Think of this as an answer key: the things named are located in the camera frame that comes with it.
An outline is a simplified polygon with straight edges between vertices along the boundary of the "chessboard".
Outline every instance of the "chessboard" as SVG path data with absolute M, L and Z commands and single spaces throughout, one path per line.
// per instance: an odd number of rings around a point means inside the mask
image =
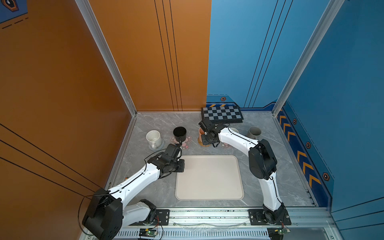
M 238 106 L 201 108 L 201 118 L 209 118 L 212 123 L 243 122 L 243 114 Z

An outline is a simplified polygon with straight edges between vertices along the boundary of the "ventilation grille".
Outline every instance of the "ventilation grille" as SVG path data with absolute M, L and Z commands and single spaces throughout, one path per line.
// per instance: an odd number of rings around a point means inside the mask
M 122 229 L 114 239 L 137 239 L 139 236 L 139 229 Z M 198 231 L 198 230 L 184 230 L 179 228 L 164 229 L 162 240 L 173 239 L 270 239 L 266 228 L 258 229 L 238 229 L 231 231 Z

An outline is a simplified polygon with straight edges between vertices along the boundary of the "chevron stripe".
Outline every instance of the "chevron stripe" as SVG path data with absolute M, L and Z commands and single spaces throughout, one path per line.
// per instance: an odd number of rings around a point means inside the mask
M 288 137 L 287 137 L 287 138 L 288 138 L 288 142 L 289 142 L 289 136 L 290 136 L 290 135 L 292 135 L 292 136 L 296 136 L 296 134 L 295 134 L 294 132 L 290 132 L 290 131 L 288 131 Z
M 305 167 L 309 167 L 310 169 L 313 170 L 313 167 L 312 167 L 311 165 L 309 165 L 309 164 L 306 163 L 306 162 L 303 162 L 303 173 L 304 173 L 304 175 L 305 175 Z
M 285 118 L 285 119 L 286 119 L 286 116 L 283 116 L 283 115 L 280 116 L 280 125 L 281 125 L 281 119 L 282 119 L 282 118 Z
M 318 183 L 321 185 L 320 180 L 317 179 L 317 178 L 315 178 L 314 176 L 312 176 L 312 175 L 310 174 L 310 187 L 311 187 L 311 188 L 312 188 L 312 180 L 315 180 L 316 182 L 318 182 Z
M 285 133 L 285 127 L 290 127 L 291 125 L 289 125 L 288 123 L 284 123 L 283 126 L 284 126 L 283 131 Z
M 300 155 L 301 156 L 304 156 L 304 157 L 307 157 L 307 155 L 303 152 L 300 152 L 300 151 L 297 151 L 297 161 L 300 162 Z

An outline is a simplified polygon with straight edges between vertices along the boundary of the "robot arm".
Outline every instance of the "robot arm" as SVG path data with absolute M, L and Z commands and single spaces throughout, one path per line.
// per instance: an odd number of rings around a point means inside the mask
M 110 240 L 122 226 L 134 222 L 154 221 L 156 206 L 143 199 L 137 204 L 128 203 L 146 186 L 172 172 L 184 171 L 184 160 L 180 159 L 181 148 L 169 144 L 164 152 L 150 158 L 148 163 L 133 176 L 110 188 L 97 190 L 83 218 L 83 225 L 100 240 Z
M 204 145 L 223 142 L 242 151 L 249 159 L 249 170 L 259 179 L 263 192 L 263 208 L 265 219 L 269 224 L 280 223 L 288 212 L 279 196 L 276 181 L 277 160 L 269 142 L 265 139 L 258 141 L 233 132 L 224 124 L 214 125 L 205 118 L 199 123 L 205 135 L 202 135 Z

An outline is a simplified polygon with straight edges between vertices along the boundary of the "beige tray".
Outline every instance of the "beige tray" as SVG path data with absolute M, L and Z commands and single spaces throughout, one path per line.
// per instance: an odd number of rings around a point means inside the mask
M 240 200 L 244 197 L 237 158 L 233 155 L 184 155 L 184 172 L 176 178 L 179 200 Z

